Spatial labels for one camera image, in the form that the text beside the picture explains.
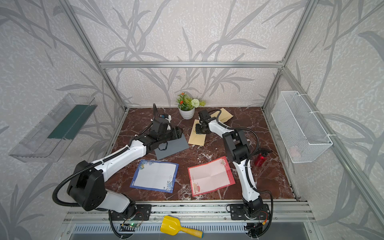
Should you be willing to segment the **cream yellow envelope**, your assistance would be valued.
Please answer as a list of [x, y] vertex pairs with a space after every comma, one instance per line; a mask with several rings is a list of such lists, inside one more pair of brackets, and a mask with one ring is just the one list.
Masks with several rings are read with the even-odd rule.
[[225, 123], [227, 122], [228, 120], [230, 120], [233, 115], [230, 114], [226, 109], [224, 108], [221, 108], [220, 111], [214, 111], [212, 114], [211, 114], [211, 117], [217, 117], [220, 113], [220, 116], [219, 116], [219, 121], [221, 123]]
[[196, 145], [196, 146], [204, 146], [206, 135], [205, 134], [197, 134], [196, 124], [198, 124], [198, 123], [199, 123], [198, 120], [194, 120], [188, 144]]

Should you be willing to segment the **red bordered pink letter paper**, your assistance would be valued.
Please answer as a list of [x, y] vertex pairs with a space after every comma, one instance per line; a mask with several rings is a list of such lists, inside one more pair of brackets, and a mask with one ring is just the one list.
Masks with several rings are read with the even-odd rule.
[[226, 157], [188, 168], [193, 197], [214, 192], [235, 184]]

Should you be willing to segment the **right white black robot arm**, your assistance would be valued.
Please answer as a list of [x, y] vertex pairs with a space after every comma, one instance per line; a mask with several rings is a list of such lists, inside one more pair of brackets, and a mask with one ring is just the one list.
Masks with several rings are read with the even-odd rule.
[[[196, 124], [196, 133], [215, 133], [223, 139], [226, 157], [228, 161], [234, 164], [241, 182], [244, 212], [250, 218], [253, 218], [264, 206], [261, 194], [272, 194], [268, 190], [258, 190], [252, 174], [251, 158], [260, 149], [260, 139], [258, 135], [249, 128], [229, 127], [220, 122], [218, 116], [212, 117], [211, 113], [207, 110], [199, 111], [198, 114], [199, 123]], [[253, 150], [250, 150], [245, 131], [252, 133], [256, 137], [257, 145]]]

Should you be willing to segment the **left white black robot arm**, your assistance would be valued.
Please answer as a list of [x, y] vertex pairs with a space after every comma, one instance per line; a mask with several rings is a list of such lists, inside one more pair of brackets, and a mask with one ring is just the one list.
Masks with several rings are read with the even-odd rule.
[[141, 134], [133, 137], [120, 150], [91, 163], [78, 163], [74, 173], [54, 189], [54, 203], [64, 207], [81, 207], [85, 211], [134, 214], [137, 210], [135, 202], [124, 194], [108, 190], [106, 182], [125, 166], [151, 153], [161, 144], [180, 139], [182, 135], [183, 129], [172, 126], [169, 118], [154, 118]]

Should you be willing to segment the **grey-blue paper envelope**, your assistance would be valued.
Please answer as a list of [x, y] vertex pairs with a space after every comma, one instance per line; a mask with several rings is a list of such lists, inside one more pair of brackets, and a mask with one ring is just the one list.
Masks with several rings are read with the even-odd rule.
[[182, 137], [179, 139], [160, 144], [159, 147], [155, 149], [155, 155], [157, 160], [161, 160], [171, 155], [177, 154], [181, 151], [184, 151], [188, 148], [189, 145], [187, 143], [185, 135], [182, 134]]

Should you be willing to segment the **blue floral letter paper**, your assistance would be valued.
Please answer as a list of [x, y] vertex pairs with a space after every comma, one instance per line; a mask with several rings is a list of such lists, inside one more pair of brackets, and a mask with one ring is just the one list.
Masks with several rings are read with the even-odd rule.
[[179, 164], [141, 160], [130, 184], [131, 188], [173, 193]]

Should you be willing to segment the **white ribbed flower pot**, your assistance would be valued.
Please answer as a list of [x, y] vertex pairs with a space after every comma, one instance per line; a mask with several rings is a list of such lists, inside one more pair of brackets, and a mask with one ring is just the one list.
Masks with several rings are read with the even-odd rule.
[[190, 120], [193, 118], [194, 114], [195, 114], [195, 108], [191, 109], [191, 110], [188, 110], [188, 111], [184, 111], [182, 109], [179, 108], [179, 112], [182, 116], [183, 119], [185, 120]]

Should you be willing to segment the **artificial flower plant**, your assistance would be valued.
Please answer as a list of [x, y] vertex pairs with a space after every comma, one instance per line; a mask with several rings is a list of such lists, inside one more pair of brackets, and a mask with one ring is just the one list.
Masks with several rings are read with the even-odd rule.
[[199, 107], [205, 107], [206, 102], [190, 97], [186, 93], [177, 96], [178, 108], [182, 111], [190, 111]]

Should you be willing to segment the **red black small object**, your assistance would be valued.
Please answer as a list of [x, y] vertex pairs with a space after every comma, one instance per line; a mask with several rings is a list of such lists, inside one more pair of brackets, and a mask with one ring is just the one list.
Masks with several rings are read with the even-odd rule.
[[269, 153], [270, 153], [269, 150], [264, 150], [264, 149], [257, 151], [257, 158], [255, 159], [255, 163], [254, 163], [255, 166], [261, 167], [264, 164], [264, 162], [267, 160], [267, 156]]

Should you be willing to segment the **yellow plastic scoop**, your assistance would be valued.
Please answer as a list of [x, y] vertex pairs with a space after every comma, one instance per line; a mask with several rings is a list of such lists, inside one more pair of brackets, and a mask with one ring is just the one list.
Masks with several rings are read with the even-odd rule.
[[200, 239], [203, 238], [202, 231], [182, 227], [180, 220], [171, 216], [164, 216], [161, 225], [161, 232], [171, 236], [175, 236], [179, 232], [184, 232]]

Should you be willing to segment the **green circuit board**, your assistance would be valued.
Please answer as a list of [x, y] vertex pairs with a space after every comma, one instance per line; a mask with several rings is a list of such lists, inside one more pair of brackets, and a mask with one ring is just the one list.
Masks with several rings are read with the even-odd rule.
[[142, 223], [122, 223], [120, 225], [120, 232], [134, 232], [141, 226]]

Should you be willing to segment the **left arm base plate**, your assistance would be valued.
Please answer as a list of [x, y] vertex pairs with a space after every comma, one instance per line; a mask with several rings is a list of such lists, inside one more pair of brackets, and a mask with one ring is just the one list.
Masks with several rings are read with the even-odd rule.
[[152, 205], [134, 204], [128, 206], [122, 213], [111, 211], [112, 221], [134, 220], [148, 221], [151, 214]]

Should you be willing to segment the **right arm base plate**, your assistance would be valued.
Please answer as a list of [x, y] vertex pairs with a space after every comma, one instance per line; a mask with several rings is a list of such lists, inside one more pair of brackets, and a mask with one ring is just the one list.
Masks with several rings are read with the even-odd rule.
[[259, 220], [265, 221], [270, 218], [270, 209], [268, 204], [263, 204], [261, 207], [256, 207], [252, 210], [250, 207], [247, 207], [244, 204], [231, 204], [229, 213], [231, 214], [231, 220]]

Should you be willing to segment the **clear acrylic wall shelf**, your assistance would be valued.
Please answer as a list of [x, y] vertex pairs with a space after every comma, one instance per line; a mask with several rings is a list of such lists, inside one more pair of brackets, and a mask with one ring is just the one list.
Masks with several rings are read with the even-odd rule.
[[67, 94], [9, 155], [24, 163], [57, 162], [97, 106], [94, 97]]

